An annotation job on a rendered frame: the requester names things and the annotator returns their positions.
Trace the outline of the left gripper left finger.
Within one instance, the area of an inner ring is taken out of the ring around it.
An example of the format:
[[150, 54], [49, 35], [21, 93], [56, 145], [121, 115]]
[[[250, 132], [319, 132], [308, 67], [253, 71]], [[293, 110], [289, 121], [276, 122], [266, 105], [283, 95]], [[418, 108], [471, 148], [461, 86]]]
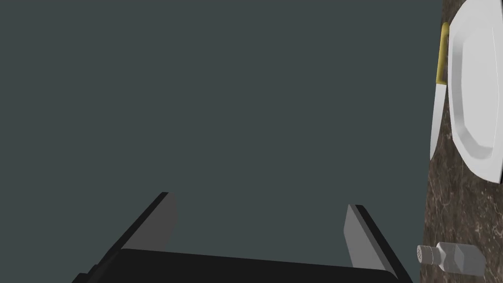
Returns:
[[177, 221], [172, 193], [162, 192], [107, 251], [113, 255], [122, 249], [162, 252]]

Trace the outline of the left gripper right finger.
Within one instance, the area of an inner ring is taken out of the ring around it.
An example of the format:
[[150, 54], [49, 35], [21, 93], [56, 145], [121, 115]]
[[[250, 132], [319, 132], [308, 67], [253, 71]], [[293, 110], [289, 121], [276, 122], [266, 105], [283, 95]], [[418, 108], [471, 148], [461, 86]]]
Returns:
[[413, 283], [362, 205], [348, 205], [343, 233], [353, 268], [379, 271], [390, 279], [378, 279], [381, 283]]

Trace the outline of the grey shaker bottle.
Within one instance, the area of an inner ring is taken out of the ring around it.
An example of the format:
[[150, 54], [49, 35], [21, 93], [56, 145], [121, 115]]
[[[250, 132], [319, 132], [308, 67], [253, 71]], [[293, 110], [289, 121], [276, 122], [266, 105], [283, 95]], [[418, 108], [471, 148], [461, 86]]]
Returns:
[[469, 244], [418, 245], [417, 258], [419, 263], [439, 266], [447, 273], [483, 277], [486, 269], [486, 258], [481, 250]]

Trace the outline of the white plate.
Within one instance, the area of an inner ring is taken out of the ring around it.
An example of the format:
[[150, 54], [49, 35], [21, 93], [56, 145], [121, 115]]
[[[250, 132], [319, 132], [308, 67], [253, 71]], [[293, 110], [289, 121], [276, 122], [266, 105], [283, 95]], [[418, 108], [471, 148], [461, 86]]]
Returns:
[[503, 179], [503, 0], [466, 0], [448, 43], [454, 144], [476, 176]]

